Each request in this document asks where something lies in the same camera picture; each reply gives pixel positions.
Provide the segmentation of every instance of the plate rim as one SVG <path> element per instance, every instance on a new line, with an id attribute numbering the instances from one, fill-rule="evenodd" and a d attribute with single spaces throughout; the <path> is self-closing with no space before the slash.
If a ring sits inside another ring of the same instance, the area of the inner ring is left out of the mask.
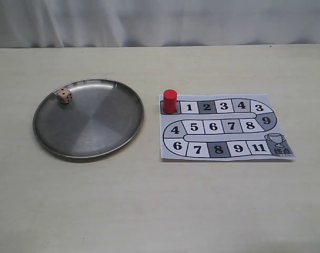
<path id="1" fill-rule="evenodd" d="M 135 95 L 136 97 L 138 98 L 139 100 L 139 103 L 141 105 L 141 109 L 142 109 L 142 116 L 141 116 L 141 119 L 140 119 L 140 122 L 139 122 L 139 125 L 137 127 L 137 129 L 135 130 L 135 132 L 128 138 L 128 140 L 126 140 L 124 143 L 122 143 L 121 145 L 115 147 L 114 149 L 111 149 L 107 152 L 104 152 L 104 153 L 101 153 L 101 154 L 96 154 L 96 155 L 88 155 L 88 156 L 82 156 L 82 157 L 79 157 L 79 156 L 73 156 L 73 155 L 65 155 L 65 154 L 62 154 L 62 153 L 59 153 L 59 152 L 56 152 L 52 149 L 50 149 L 49 147 L 47 147 L 47 145 L 45 145 L 41 139 L 38 137 L 38 134 L 37 134 L 37 131 L 36 131 L 36 128 L 35 128 L 35 121 L 36 121 L 36 118 L 37 118 L 37 115 L 38 115 L 38 112 L 41 108 L 41 106 L 44 104 L 44 102 L 52 95 L 54 94 L 55 92 L 57 92 L 59 89 L 63 88 L 63 87 L 66 87 L 68 85 L 71 85 L 71 84 L 74 84 L 74 83 L 78 83 L 78 82 L 84 82 L 84 81 L 93 81 L 93 80 L 99 80 L 99 81 L 109 81 L 109 82 L 114 82 L 116 84 L 119 84 L 119 85 L 122 85 L 124 87 L 126 87 L 127 89 L 130 89 Z M 50 152 L 51 154 L 57 156 L 57 157 L 60 157 L 60 158 L 65 158 L 65 159 L 75 159 L 75 160 L 88 160 L 88 159 L 95 159 L 95 158 L 99 158 L 99 157 L 103 157 L 105 155 L 108 155 L 110 153 L 113 153 L 114 151 L 117 151 L 118 149 L 122 148 L 123 146 L 127 145 L 129 142 L 131 142 L 134 137 L 139 133 L 142 125 L 143 125 L 143 122 L 144 122 L 144 117 L 145 117 L 145 108 L 144 108 L 144 105 L 143 105 L 143 101 L 141 100 L 140 96 L 138 95 L 138 93 L 132 89 L 130 86 L 122 83 L 122 82 L 119 82 L 119 81 L 116 81 L 116 80 L 112 80 L 112 79 L 106 79 L 106 78 L 86 78 L 86 79 L 80 79 L 80 80 L 77 80 L 77 81 L 73 81 L 73 82 L 70 82 L 70 83 L 67 83 L 67 84 L 64 84 L 62 85 L 61 87 L 55 89 L 54 91 L 50 92 L 42 101 L 41 103 L 38 105 L 38 107 L 36 108 L 36 111 L 34 113 L 34 117 L 33 117 L 33 122 L 32 122 L 32 127 L 33 127 L 33 131 L 34 131 L 34 135 L 35 135 L 35 138 L 36 140 L 40 143 L 40 145 L 46 149 L 48 152 Z"/>

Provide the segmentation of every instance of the number 7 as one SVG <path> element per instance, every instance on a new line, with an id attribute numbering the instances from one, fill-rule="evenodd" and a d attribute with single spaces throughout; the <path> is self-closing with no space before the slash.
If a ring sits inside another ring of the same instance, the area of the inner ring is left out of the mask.
<path id="1" fill-rule="evenodd" d="M 196 153 L 200 154 L 201 146 L 194 146 L 194 149 L 197 149 Z"/>
<path id="2" fill-rule="evenodd" d="M 230 127 L 230 130 L 234 130 L 235 122 L 228 122 L 228 125 L 232 125 Z"/>

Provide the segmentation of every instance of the printed number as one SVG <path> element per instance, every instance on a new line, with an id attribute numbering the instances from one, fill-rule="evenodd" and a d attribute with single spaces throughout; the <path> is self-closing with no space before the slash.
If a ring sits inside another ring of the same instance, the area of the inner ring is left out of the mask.
<path id="1" fill-rule="evenodd" d="M 178 142 L 178 141 L 174 142 L 173 148 L 176 149 L 176 150 L 180 150 L 182 148 L 181 142 Z"/>
<path id="2" fill-rule="evenodd" d="M 211 111 L 212 110 L 210 104 L 204 104 L 203 107 L 204 107 L 205 111 Z"/>
<path id="3" fill-rule="evenodd" d="M 255 107 L 256 107 L 256 111 L 257 111 L 257 112 L 262 112 L 262 111 L 264 111 L 263 107 L 262 107 L 260 104 L 255 105 Z"/>
<path id="4" fill-rule="evenodd" d="M 236 152 L 240 153 L 243 151 L 243 147 L 241 145 L 234 145 L 234 149 Z"/>
<path id="5" fill-rule="evenodd" d="M 191 130 L 192 131 L 197 131 L 198 130 L 197 123 L 192 123 L 191 124 Z"/>
<path id="6" fill-rule="evenodd" d="M 248 128 L 248 129 L 254 129 L 254 128 L 255 128 L 254 123 L 253 123 L 253 122 L 247 122 L 247 123 L 246 123 L 246 128 Z"/>
<path id="7" fill-rule="evenodd" d="M 271 120 L 268 117 L 263 117 L 262 120 L 263 120 L 263 123 L 266 125 L 269 125 L 271 123 Z"/>
<path id="8" fill-rule="evenodd" d="M 216 154 L 222 154 L 223 153 L 223 149 L 221 146 L 214 146 L 215 149 L 215 153 Z"/>
<path id="9" fill-rule="evenodd" d="M 232 125 L 230 127 L 230 130 L 234 130 L 235 122 L 228 122 L 228 125 Z"/>
<path id="10" fill-rule="evenodd" d="M 200 154 L 201 146 L 194 146 L 194 149 L 197 149 L 196 153 Z"/>
<path id="11" fill-rule="evenodd" d="M 259 150 L 259 148 L 257 147 L 256 144 L 254 144 L 252 146 L 254 147 L 255 151 L 265 151 L 263 144 L 258 145 L 261 148 L 261 150 Z"/>
<path id="12" fill-rule="evenodd" d="M 238 108 L 242 108 L 242 109 L 246 108 L 245 105 L 244 105 L 244 102 L 239 103 L 237 107 Z"/>
<path id="13" fill-rule="evenodd" d="M 172 133 L 175 133 L 175 134 L 178 134 L 180 133 L 179 132 L 179 128 L 177 126 L 175 126 L 172 130 L 171 130 Z"/>
<path id="14" fill-rule="evenodd" d="M 216 123 L 210 123 L 210 124 L 209 124 L 209 128 L 210 128 L 211 130 L 213 130 L 213 131 L 216 131 L 216 130 L 217 130 L 217 125 L 216 125 Z"/>
<path id="15" fill-rule="evenodd" d="M 221 103 L 220 106 L 221 106 L 221 109 L 222 109 L 222 110 L 227 110 L 227 109 L 229 109 L 227 103 Z"/>

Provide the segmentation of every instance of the dice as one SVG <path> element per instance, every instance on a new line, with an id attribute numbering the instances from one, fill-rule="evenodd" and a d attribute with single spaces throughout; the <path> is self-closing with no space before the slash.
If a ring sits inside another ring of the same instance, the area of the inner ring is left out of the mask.
<path id="1" fill-rule="evenodd" d="M 72 93 L 69 89 L 61 88 L 56 92 L 56 98 L 60 103 L 67 104 L 72 100 Z"/>

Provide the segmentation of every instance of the white curtain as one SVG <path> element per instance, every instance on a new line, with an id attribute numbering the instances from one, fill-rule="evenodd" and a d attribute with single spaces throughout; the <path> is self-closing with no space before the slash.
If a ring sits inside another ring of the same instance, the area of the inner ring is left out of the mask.
<path id="1" fill-rule="evenodd" d="M 320 43 L 320 0 L 0 0 L 0 47 Z"/>

